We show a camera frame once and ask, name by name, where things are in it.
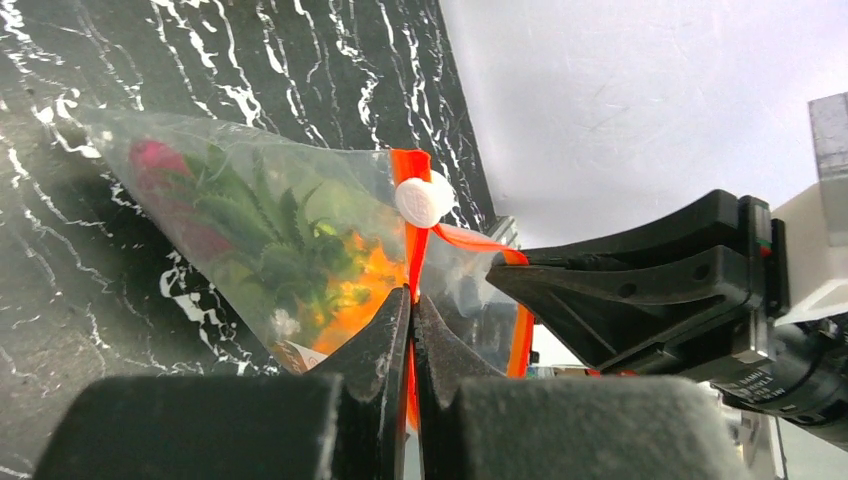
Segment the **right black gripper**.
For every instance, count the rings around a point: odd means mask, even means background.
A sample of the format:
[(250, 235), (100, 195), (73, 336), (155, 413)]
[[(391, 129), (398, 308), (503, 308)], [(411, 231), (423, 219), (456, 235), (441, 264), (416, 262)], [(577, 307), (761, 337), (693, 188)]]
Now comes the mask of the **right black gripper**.
[(532, 265), (499, 263), (488, 282), (586, 366), (705, 378), (728, 405), (846, 449), (847, 311), (776, 323), (791, 308), (786, 225), (766, 202), (716, 189), (640, 227), (524, 254)]

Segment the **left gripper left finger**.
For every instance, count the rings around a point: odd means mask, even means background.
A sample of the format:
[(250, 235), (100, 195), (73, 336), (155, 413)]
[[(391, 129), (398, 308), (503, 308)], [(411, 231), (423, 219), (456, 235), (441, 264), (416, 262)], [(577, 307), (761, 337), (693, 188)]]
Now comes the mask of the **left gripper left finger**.
[(38, 479), (399, 479), (412, 299), (301, 375), (113, 376), (59, 422)]

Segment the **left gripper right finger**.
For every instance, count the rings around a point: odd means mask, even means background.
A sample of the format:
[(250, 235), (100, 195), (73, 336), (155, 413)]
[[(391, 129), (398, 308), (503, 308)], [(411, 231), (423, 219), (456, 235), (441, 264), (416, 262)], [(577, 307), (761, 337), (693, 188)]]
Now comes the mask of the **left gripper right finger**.
[(514, 379), (412, 310), (427, 479), (745, 479), (716, 404), (676, 377)]

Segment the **orange pineapple toy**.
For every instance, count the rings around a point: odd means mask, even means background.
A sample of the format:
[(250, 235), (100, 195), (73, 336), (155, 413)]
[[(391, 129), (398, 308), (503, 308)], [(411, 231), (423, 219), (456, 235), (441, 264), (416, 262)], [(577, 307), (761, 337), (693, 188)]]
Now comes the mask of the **orange pineapple toy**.
[(203, 266), (274, 349), (328, 354), (408, 278), (384, 151), (209, 144), (183, 155), (192, 204), (233, 248)]

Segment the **clear zip bag orange zipper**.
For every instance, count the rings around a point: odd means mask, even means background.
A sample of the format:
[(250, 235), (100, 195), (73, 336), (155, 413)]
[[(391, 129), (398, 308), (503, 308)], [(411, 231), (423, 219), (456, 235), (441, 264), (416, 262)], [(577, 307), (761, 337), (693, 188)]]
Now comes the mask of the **clear zip bag orange zipper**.
[(75, 121), (285, 370), (315, 368), (409, 285), (495, 369), (526, 374), (531, 316), (486, 278), (518, 252), (448, 224), (457, 194), (427, 152), (336, 150), (172, 113), (83, 107)]

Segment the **magenta round fruit toy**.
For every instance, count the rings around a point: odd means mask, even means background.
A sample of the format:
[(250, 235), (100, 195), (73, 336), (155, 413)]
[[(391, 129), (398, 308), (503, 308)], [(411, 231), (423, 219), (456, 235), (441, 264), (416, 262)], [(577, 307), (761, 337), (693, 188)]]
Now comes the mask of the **magenta round fruit toy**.
[(181, 153), (162, 142), (141, 140), (130, 147), (129, 160), (140, 203), (188, 259), (208, 262), (233, 248), (202, 221), (192, 204), (193, 190), (178, 183), (194, 180)]

